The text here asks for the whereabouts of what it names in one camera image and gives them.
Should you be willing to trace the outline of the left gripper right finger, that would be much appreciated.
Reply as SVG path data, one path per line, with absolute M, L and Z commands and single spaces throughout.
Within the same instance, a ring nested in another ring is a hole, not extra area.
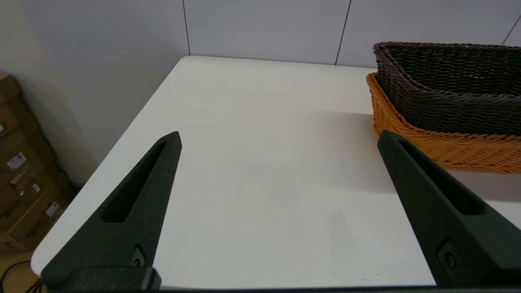
M 520 285 L 519 228 L 404 137 L 377 146 L 437 285 Z

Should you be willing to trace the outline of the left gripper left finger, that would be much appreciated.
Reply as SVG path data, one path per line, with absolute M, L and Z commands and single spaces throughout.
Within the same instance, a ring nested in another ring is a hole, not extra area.
M 161 137 L 41 273 L 46 286 L 159 286 L 153 268 L 179 163 L 179 132 Z

